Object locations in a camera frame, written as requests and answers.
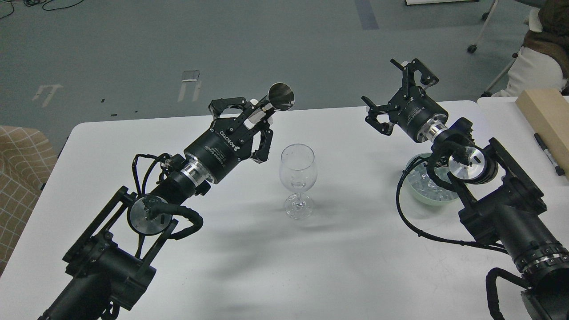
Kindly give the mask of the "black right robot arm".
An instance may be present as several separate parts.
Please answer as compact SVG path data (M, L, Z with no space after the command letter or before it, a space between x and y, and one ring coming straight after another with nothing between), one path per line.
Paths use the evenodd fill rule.
M496 138L485 148L477 146L467 118L447 126L449 113L425 91L439 79L420 60L400 64L392 59L391 63L402 73L401 87L384 105L363 96L369 108L365 121L383 135L389 136L399 126L414 142L432 143L431 155L413 158L398 181L396 208L402 221L419 237L510 255L518 275L492 268L485 278L486 301L494 320L504 318L498 278L522 288L522 301L533 320L566 320L568 250L539 219L547 209L542 190ZM436 185L457 193L463 205L458 215L473 241L438 237L406 219L401 188L411 170L421 164L426 164L427 176Z

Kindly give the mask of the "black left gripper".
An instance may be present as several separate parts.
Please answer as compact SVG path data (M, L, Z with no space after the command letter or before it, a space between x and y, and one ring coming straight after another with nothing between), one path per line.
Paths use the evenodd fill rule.
M217 119L228 108L238 108L242 113L236 119ZM197 159L208 170L209 182L218 184L242 160L250 158L257 163L268 160L273 136L270 128L273 107L250 108L250 102L244 97L234 97L212 100L208 109L216 120L185 148L184 154L187 158Z

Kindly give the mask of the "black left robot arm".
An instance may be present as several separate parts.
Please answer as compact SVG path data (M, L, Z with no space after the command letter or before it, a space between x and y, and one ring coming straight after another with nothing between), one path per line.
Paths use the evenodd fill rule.
M115 320L131 310L153 280L151 263L168 240L201 229L203 218L183 203L204 195L240 162L268 160L279 109L268 94L260 101L218 99L209 104L213 121L184 153L152 159L144 180L132 162L136 191L121 187L65 253L72 280L40 315L41 320Z

